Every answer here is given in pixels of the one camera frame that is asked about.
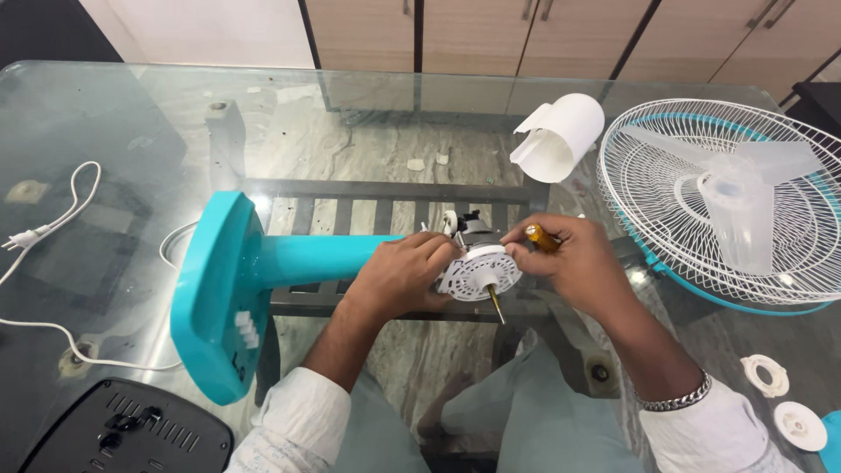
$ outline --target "silver chain bracelet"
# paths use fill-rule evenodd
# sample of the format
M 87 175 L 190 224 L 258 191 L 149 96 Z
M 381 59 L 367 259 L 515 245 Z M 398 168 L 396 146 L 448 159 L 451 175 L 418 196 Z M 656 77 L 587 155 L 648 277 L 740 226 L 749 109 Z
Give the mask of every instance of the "silver chain bracelet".
M 671 401 L 643 401 L 639 398 L 637 390 L 634 390 L 633 395 L 637 398 L 637 401 L 643 405 L 643 409 L 646 411 L 664 412 L 683 409 L 684 407 L 689 407 L 697 403 L 710 392 L 710 388 L 712 387 L 712 378 L 703 369 L 701 370 L 701 373 L 704 374 L 704 382 L 701 383 L 701 387 L 686 396 L 672 399 Z

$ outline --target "man's right hand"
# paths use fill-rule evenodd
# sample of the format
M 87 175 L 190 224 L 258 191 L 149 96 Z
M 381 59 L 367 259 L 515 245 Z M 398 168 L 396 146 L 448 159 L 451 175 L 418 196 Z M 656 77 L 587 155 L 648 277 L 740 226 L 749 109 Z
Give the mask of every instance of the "man's right hand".
M 535 223 L 562 241 L 555 253 L 529 252 L 522 245 L 526 227 Z M 567 215 L 535 214 L 503 236 L 502 243 L 521 271 L 546 276 L 570 305 L 598 322 L 640 305 L 604 227 L 598 223 Z

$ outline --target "fan blade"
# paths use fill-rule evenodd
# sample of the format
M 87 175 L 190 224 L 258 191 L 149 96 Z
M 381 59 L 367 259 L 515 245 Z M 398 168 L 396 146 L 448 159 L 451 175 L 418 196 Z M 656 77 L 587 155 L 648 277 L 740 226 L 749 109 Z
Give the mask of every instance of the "fan blade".
M 704 162 L 718 154 L 714 151 L 691 145 L 686 141 L 681 141 L 677 138 L 656 131 L 646 130 L 635 125 L 623 126 L 619 131 L 705 169 L 706 165 Z
M 724 264 L 747 274 L 771 274 L 774 186 L 712 176 L 701 195 Z
M 743 141 L 735 154 L 751 158 L 762 181 L 772 186 L 823 169 L 805 141 Z

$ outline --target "cabinet door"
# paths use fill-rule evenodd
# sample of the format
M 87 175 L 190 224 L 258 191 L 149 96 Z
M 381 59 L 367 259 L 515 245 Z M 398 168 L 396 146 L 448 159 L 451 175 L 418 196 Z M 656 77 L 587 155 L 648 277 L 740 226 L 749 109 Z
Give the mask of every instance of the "cabinet door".
M 515 76 L 537 0 L 426 0 L 423 72 Z
M 307 0 L 322 69 L 415 70 L 413 0 Z
M 708 82 L 758 19 L 768 16 L 767 7 L 787 1 L 663 0 L 619 79 Z
M 607 79 L 650 0 L 540 0 L 520 76 Z
M 712 79 L 755 85 L 777 100 L 841 45 L 839 0 L 780 0 Z

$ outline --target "white shirt sleeve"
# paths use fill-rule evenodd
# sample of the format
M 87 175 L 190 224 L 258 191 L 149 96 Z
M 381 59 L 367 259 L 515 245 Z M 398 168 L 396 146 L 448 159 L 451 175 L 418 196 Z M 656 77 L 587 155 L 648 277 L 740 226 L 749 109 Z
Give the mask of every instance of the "white shirt sleeve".
M 310 369 L 295 368 L 267 393 L 227 471 L 327 471 L 336 463 L 350 413 L 344 389 Z
M 801 471 L 769 441 L 748 399 L 717 380 L 697 404 L 639 418 L 663 473 Z

